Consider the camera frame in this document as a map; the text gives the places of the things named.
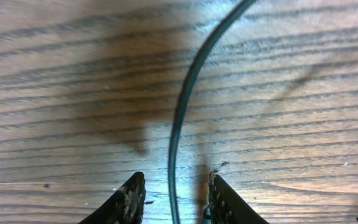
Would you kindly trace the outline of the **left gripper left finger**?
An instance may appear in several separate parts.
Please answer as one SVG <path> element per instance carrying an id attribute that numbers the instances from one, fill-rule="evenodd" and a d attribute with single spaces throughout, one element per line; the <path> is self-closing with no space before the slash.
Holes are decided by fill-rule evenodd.
<path id="1" fill-rule="evenodd" d="M 102 206 L 79 224 L 141 224 L 145 195 L 144 174 L 135 172 Z"/>

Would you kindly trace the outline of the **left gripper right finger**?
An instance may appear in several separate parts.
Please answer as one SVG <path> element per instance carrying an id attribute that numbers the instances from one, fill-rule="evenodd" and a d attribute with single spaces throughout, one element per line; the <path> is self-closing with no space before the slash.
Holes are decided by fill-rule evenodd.
<path id="1" fill-rule="evenodd" d="M 209 213 L 213 224 L 268 224 L 218 174 L 209 175 Z"/>

